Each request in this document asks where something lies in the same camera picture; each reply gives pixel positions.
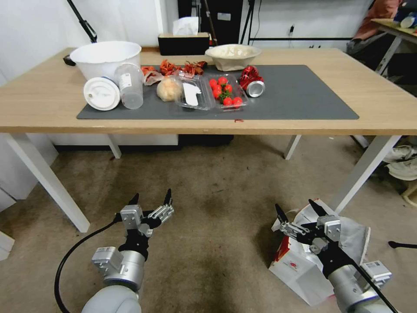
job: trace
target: tissue box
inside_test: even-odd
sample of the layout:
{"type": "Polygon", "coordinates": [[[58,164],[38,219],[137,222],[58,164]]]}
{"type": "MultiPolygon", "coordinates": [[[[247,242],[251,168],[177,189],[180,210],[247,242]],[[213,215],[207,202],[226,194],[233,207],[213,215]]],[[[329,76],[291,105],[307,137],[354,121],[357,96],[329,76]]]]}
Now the tissue box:
{"type": "Polygon", "coordinates": [[[197,35],[172,35],[163,33],[158,36],[161,55],[203,55],[210,45],[208,33],[197,35]]]}

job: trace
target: paper bowl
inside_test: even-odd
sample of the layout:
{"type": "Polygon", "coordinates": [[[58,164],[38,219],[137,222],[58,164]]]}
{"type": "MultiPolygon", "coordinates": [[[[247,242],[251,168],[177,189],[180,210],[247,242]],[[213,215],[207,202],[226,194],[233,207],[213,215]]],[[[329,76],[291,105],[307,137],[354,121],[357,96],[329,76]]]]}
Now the paper bowl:
{"type": "Polygon", "coordinates": [[[261,49],[252,46],[227,44],[207,49],[205,54],[212,57],[218,70],[227,72],[244,69],[261,52],[261,49]]]}

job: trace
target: white lid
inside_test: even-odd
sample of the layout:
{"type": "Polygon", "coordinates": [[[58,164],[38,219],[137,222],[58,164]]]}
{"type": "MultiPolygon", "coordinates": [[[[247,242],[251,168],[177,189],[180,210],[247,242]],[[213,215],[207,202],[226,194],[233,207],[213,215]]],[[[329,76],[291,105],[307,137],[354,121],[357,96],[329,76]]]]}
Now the white lid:
{"type": "Polygon", "coordinates": [[[404,18],[401,23],[400,23],[400,27],[401,28],[409,28],[411,26],[413,26],[415,21],[415,17],[413,16],[407,16],[406,18],[404,18]]]}
{"type": "Polygon", "coordinates": [[[94,109],[108,111],[119,104],[120,90],[110,79],[94,77],[84,85],[84,98],[94,109]]]}

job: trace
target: white sneaker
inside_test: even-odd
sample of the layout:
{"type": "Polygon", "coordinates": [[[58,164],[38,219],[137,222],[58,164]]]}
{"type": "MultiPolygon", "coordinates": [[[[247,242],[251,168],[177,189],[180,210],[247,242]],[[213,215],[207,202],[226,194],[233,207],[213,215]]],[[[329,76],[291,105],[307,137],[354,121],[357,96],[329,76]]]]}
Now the white sneaker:
{"type": "Polygon", "coordinates": [[[390,175],[401,180],[417,180],[417,159],[387,165],[390,175]]]}
{"type": "Polygon", "coordinates": [[[392,148],[390,152],[384,157],[384,162],[393,163],[412,159],[417,156],[417,148],[413,146],[398,146],[392,148]]]}

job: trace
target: wooden table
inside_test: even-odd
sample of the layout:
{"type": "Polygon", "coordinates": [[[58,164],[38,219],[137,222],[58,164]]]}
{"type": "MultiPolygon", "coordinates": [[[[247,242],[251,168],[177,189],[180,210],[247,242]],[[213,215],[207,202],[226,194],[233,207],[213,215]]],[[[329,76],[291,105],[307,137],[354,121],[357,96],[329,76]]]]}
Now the wooden table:
{"type": "Polygon", "coordinates": [[[417,43],[417,33],[415,33],[415,28],[401,28],[400,25],[394,22],[393,19],[372,19],[372,22],[378,24],[378,28],[381,31],[390,33],[395,36],[394,41],[391,46],[388,48],[381,62],[378,64],[376,72],[380,75],[387,68],[388,63],[390,62],[395,51],[399,47],[402,40],[407,40],[412,43],[417,43]]]}
{"type": "MultiPolygon", "coordinates": [[[[359,116],[358,120],[78,120],[85,83],[76,67],[64,64],[67,49],[0,88],[0,131],[23,162],[75,226],[86,232],[89,222],[25,133],[101,133],[120,156],[111,134],[265,134],[377,135],[335,194],[330,206],[340,212],[394,146],[401,135],[417,134],[417,100],[337,49],[266,49],[254,64],[305,64],[359,116]]],[[[159,64],[156,52],[141,53],[143,64],[159,64]]],[[[211,60],[175,56],[169,60],[211,60]]]]}

